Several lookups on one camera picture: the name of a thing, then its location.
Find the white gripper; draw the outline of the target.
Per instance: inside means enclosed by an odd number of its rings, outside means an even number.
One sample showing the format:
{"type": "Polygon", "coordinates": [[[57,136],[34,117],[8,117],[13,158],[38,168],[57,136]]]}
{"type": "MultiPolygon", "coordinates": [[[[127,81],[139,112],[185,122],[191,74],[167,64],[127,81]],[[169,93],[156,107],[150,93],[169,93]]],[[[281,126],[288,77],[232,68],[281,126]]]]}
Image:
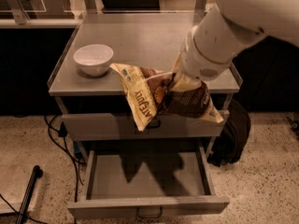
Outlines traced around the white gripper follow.
{"type": "Polygon", "coordinates": [[[224,63],[217,63],[205,56],[197,47],[195,42],[194,26],[184,39],[179,56],[177,56],[172,72],[175,73],[174,79],[170,84],[170,91],[192,91],[202,86],[202,81],[216,79],[231,64],[231,60],[224,63]]]}

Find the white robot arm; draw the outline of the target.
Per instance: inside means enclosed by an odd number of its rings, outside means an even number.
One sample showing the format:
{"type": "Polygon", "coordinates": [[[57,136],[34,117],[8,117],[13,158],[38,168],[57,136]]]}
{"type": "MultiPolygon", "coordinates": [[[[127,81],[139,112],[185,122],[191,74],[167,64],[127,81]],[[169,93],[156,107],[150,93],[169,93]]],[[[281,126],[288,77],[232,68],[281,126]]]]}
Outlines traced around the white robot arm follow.
{"type": "Polygon", "coordinates": [[[201,87],[268,36],[299,46],[299,0],[215,0],[181,45],[171,90],[201,87]]]}

